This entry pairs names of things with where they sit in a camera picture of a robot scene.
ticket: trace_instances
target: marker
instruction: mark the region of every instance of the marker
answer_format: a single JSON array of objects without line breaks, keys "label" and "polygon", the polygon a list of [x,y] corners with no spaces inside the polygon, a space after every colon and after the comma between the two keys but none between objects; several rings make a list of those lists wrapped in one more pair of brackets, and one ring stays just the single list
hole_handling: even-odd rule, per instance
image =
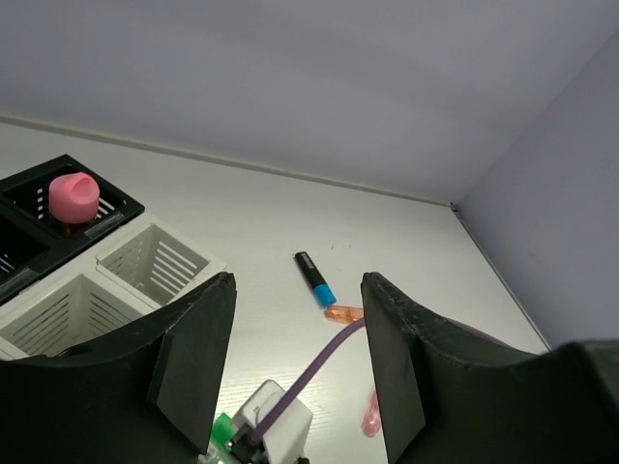
[{"label": "marker", "polygon": [[336,297],[316,265],[311,261],[310,256],[305,251],[299,251],[294,255],[294,260],[299,265],[301,274],[306,278],[320,305],[325,307],[333,305],[337,301]]}]

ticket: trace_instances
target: green object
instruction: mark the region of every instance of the green object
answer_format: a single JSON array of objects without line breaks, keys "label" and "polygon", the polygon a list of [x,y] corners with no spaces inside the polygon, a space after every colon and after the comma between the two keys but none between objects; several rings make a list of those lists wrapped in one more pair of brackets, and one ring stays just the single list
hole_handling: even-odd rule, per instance
[{"label": "green object", "polygon": [[217,443],[224,450],[230,450],[228,442],[234,438],[234,426],[232,425],[232,419],[226,413],[221,413],[213,423],[211,429],[211,440]]}]

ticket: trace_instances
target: wall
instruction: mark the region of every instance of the wall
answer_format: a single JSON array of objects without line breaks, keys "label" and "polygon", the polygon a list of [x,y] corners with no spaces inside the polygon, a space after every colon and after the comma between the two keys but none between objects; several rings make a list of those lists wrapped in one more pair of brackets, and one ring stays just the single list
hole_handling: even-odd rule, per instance
[{"label": "wall", "polygon": [[0,112],[458,200],[617,0],[0,2]]},{"label": "wall", "polygon": [[619,33],[460,203],[548,341],[619,337]]}]

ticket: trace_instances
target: white table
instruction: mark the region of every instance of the white table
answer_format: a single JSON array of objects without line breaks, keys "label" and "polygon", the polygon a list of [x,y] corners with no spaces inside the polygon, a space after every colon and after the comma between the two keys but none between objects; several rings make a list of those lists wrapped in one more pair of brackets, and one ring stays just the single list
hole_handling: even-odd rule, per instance
[{"label": "white table", "polygon": [[[361,305],[364,272],[411,298],[532,352],[545,346],[445,207],[0,125],[0,176],[69,153],[202,243],[236,276],[238,302],[218,413],[265,380],[288,388],[342,326],[328,322],[292,255],[306,250],[343,305]],[[365,332],[303,391],[315,463],[387,462],[360,424],[372,390]]]}]

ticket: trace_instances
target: pink cup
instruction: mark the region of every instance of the pink cup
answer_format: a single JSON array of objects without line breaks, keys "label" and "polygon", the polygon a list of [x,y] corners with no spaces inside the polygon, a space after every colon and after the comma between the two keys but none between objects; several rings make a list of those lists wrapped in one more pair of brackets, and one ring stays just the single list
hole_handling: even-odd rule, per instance
[{"label": "pink cup", "polygon": [[49,213],[67,224],[90,222],[99,208],[99,186],[88,174],[59,176],[49,184]]}]

